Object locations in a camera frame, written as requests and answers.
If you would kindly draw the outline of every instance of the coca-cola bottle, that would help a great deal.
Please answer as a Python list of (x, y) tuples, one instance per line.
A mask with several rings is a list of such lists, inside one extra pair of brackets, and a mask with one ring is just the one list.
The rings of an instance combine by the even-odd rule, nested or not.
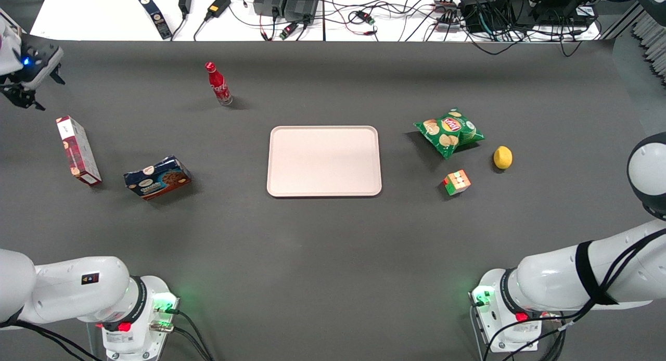
[(209, 72), (209, 82), (212, 91), (215, 92), (215, 96), (220, 102), (220, 105), (226, 107), (234, 100), (234, 98), (229, 92), (229, 87), (226, 86), (224, 76), (222, 76), (222, 74), (220, 74), (220, 72), (215, 68), (215, 64), (213, 62), (206, 63), (206, 71)]

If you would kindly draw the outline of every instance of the red and white box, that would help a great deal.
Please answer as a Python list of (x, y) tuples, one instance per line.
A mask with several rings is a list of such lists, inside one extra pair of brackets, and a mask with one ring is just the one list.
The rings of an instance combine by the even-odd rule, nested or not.
[(67, 160), (69, 160), (69, 170), (74, 178), (89, 186), (102, 183), (102, 177), (99, 175), (95, 157), (93, 157), (93, 151), (90, 149), (83, 127), (69, 115), (58, 118), (55, 122), (60, 132), (60, 138), (62, 138), (62, 145), (65, 147)]

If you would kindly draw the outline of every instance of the lay's logo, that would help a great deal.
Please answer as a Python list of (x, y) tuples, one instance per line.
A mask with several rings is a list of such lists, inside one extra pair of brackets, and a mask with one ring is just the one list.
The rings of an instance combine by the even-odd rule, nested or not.
[(455, 119), (444, 118), (442, 121), (442, 127), (447, 131), (455, 132), (460, 129), (460, 124)]

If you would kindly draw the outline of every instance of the tray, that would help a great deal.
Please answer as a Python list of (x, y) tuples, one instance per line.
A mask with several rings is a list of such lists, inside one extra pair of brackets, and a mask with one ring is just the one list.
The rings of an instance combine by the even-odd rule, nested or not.
[(372, 126), (277, 126), (266, 190), (274, 197), (364, 197), (381, 191)]

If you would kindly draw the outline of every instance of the white table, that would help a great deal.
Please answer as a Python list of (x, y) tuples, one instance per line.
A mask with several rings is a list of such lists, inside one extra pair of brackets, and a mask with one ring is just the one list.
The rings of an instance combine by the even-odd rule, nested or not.
[[(173, 31), (181, 22), (181, 11), (178, 9), (178, 0), (153, 0), (159, 6), (164, 15), (167, 24)], [(210, 3), (214, 0), (192, 0), (191, 13), (178, 32), (175, 41), (192, 41), (193, 35), (204, 16)], [(248, 7), (244, 7), (241, 0), (232, 0), (230, 8), (219, 18), (213, 18), (207, 22), (197, 35), (197, 41), (263, 41), (260, 36), (260, 22), (264, 30), (271, 35), (272, 20), (267, 17), (260, 18), (254, 14), (252, 8), (253, 0), (246, 0)], [(358, 10), (357, 7), (343, 8), (340, 14), (335, 13), (331, 0), (325, 0), (325, 3), (318, 4), (318, 16), (323, 9), (326, 11), (327, 18), (342, 22), (347, 20), (349, 12)], [(375, 0), (333, 0), (337, 4), (345, 5), (363, 5)], [(388, 3), (400, 3), (412, 6), (419, 0), (382, 0)], [(422, 0), (419, 5), (432, 3), (434, 0)], [(389, 14), (385, 10), (376, 8), (373, 11), (375, 26), (377, 27), (377, 39), (379, 41), (398, 41), (402, 34), (404, 41), (418, 27), (430, 12), (431, 6), (422, 6), (423, 12), (414, 12), (411, 17), (406, 15)], [(424, 36), (430, 34), (434, 22), (427, 19), (421, 25), (418, 31), (410, 38), (410, 41), (423, 41)], [(276, 38), (286, 24), (283, 19), (278, 20), (276, 29)], [(353, 31), (372, 31), (373, 27), (363, 24), (348, 24), (348, 28)], [(552, 27), (540, 27), (540, 31), (551, 31)], [(295, 40), (299, 34), (300, 28), (293, 34), (288, 41)], [(160, 41), (161, 38), (150, 21), (150, 18), (143, 10), (143, 7), (137, 0), (45, 0), (37, 16), (35, 25), (31, 31), (35, 36), (42, 36), (56, 40), (75, 40), (75, 41)], [(599, 35), (596, 25), (576, 37), (578, 41), (592, 40)], [(430, 41), (470, 41), (466, 32), (434, 32)], [(310, 25), (302, 36), (302, 41), (321, 41), (323, 39), (323, 22), (316, 19), (314, 24)], [(543, 34), (533, 34), (524, 41), (548, 41), (551, 37)], [(327, 41), (374, 41), (373, 36), (363, 36), (350, 32), (344, 24), (333, 21), (326, 21), (326, 40)], [(490, 41), (486, 34), (475, 34), (474, 41)]]

